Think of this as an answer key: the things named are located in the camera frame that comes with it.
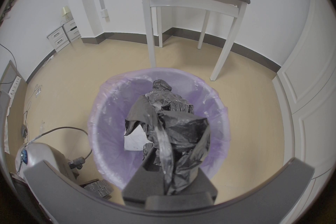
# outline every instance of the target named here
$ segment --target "floor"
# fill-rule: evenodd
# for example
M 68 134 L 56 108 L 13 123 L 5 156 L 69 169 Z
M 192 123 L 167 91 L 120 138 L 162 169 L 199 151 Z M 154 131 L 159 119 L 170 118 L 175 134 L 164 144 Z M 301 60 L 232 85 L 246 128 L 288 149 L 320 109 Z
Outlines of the floor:
M 171 37 L 155 52 L 158 67 L 177 68 L 204 79 L 229 109 L 229 154 L 211 180 L 218 189 L 217 204 L 255 188 L 282 167 L 284 131 L 272 84 L 274 72 L 230 52 L 217 80 L 212 82 L 209 77 L 221 48 L 203 44 L 198 50 L 196 41 Z M 26 102 L 36 84 L 42 85 L 40 94 L 30 98 L 30 139 L 59 126 L 87 129 L 99 86 L 111 76 L 149 67 L 145 44 L 105 40 L 93 45 L 76 40 L 66 46 L 28 85 Z M 90 150 L 85 134 L 75 130 L 59 130 L 39 142 L 53 146 L 69 159 L 86 156 Z M 91 155 L 78 180 L 94 178 L 102 179 Z M 110 200 L 123 204 L 118 188 L 114 187 Z

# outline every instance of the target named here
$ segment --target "purple plastic bag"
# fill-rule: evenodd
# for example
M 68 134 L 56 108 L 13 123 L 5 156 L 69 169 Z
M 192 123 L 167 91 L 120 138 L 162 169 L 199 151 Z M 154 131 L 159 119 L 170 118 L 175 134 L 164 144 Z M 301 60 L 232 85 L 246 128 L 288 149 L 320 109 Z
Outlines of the purple plastic bag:
M 208 118 L 210 151 L 201 165 L 208 178 L 221 167 L 230 146 L 228 109 L 204 80 L 172 68 L 127 72 L 101 85 L 88 120 L 94 161 L 104 179 L 123 189 L 142 163 L 142 151 L 124 150 L 125 118 L 139 96 L 152 91 L 153 81 L 165 80 L 172 92 L 194 105 L 194 114 Z

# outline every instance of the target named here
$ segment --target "table lamp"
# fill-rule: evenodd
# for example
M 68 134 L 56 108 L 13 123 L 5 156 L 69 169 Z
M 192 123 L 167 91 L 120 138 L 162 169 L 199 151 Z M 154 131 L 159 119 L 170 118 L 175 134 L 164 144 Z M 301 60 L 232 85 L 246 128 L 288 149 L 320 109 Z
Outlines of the table lamp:
M 66 21 L 69 21 L 68 14 L 70 13 L 70 8 L 68 6 L 62 7 L 62 17 L 66 17 Z

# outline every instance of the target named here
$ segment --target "cable connector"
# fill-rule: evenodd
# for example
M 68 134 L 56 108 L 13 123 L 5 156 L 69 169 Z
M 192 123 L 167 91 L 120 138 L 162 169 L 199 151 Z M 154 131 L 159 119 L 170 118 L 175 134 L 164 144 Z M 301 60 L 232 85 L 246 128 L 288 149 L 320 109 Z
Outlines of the cable connector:
M 83 157 L 79 157 L 77 159 L 74 159 L 68 162 L 70 169 L 77 168 L 79 170 L 82 169 L 84 163 L 85 163 L 85 159 Z

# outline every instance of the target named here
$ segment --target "wall outlet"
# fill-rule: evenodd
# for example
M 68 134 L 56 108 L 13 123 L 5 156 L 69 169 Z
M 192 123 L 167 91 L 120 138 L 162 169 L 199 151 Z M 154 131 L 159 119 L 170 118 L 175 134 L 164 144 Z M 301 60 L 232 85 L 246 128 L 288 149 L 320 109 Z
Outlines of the wall outlet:
M 106 8 L 102 9 L 102 10 L 100 11 L 100 15 L 101 15 L 102 18 L 106 18 L 106 17 L 108 17 L 109 14 L 107 13 L 107 9 L 106 9 Z

